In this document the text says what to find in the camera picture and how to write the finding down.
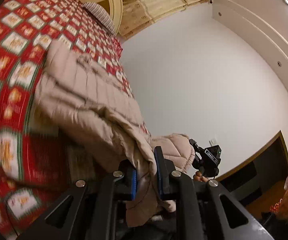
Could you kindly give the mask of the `person's right hand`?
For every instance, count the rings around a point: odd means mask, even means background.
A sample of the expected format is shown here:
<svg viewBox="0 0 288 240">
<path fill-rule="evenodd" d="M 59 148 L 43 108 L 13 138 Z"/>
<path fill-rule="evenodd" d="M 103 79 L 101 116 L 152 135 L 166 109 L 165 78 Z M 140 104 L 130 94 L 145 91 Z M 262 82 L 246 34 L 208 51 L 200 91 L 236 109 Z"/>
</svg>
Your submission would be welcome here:
<svg viewBox="0 0 288 240">
<path fill-rule="evenodd" d="M 204 183 L 207 183 L 209 181 L 209 178 L 204 177 L 200 171 L 197 171 L 194 174 L 193 179 L 196 180 L 196 181 L 204 182 Z"/>
</svg>

